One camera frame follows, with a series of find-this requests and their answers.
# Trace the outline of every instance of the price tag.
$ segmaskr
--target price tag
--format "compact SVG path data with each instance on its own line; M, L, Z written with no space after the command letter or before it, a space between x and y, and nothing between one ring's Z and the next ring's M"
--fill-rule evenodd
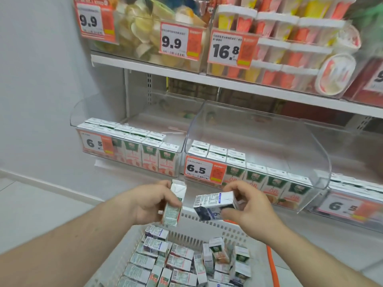
M357 222L364 222L382 207L381 203L332 192L318 207L318 210Z
M258 37L213 29L208 62L248 69Z
M199 60L202 28L161 22L160 53Z
M81 36L116 43L113 8L108 0L74 0Z
M101 136L85 131L79 131L79 133L85 149L103 154L114 155L111 137Z
M383 93L383 63L371 77L370 81L363 88L367 91Z
M226 164L193 156L186 156L184 174L213 183L222 184L226 167Z

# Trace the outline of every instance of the hand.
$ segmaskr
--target hand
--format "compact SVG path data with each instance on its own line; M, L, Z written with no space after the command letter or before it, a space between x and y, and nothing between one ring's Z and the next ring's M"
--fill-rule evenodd
M162 216L158 211L164 210L167 202L174 207L182 207L182 203L171 192L170 185L169 180L162 180L156 184L138 186L127 192L134 225L159 222Z
M269 244L277 231L285 227L273 210L266 195L244 181L233 181L223 188L224 192L234 191L237 200L244 199L243 210L225 208L221 216L225 220L237 223L252 238Z

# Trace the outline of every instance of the white plastic basket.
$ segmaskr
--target white plastic basket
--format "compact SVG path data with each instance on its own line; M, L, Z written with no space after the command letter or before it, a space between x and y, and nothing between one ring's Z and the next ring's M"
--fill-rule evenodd
M146 226L134 226L113 250L108 259L97 270L85 287L115 287L127 263L140 242ZM202 243L210 238L222 236L226 245L245 246L251 254L251 279L246 286L273 287L267 247L260 241L247 236L240 227L224 221L201 222L192 208L183 207L178 226L167 228L168 240L202 251Z

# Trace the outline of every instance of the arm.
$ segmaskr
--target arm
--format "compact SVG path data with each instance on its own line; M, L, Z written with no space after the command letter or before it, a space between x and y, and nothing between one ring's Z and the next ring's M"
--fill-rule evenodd
M274 249L304 287L379 287L286 227L261 191L244 181L229 183L223 191L234 191L248 201L243 211L224 209L223 218L237 222L248 236Z
M1 285L84 286L132 225L159 221L166 202L182 205L169 187L160 181L124 192L1 255Z

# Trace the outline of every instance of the white shelf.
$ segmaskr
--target white shelf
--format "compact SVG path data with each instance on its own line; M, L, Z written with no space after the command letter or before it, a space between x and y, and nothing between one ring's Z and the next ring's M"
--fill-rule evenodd
M234 80L228 80L224 78L211 77L206 73L193 73L183 70L177 70L168 67L162 67L150 63L139 62L133 59L116 57L113 55L99 53L92 51L91 59L93 65L95 63L111 65L114 67L126 68L129 70L136 70L139 72L146 72L152 75L160 75L163 77L178 78L180 80L186 80L189 82L202 83L210 86L223 87L227 89L239 90L249 92L252 94L258 94L261 96L274 97L277 99L284 99L287 101L299 102L308 105L314 105L319 107L325 107L328 109L341 110L344 112L366 115L383 119L383 109L373 106L367 106L363 104L357 104L354 102L348 102L345 100L331 99L323 96L315 96L311 94L303 94L294 91L287 91L284 89L278 89L275 87L254 85L250 83L237 82Z

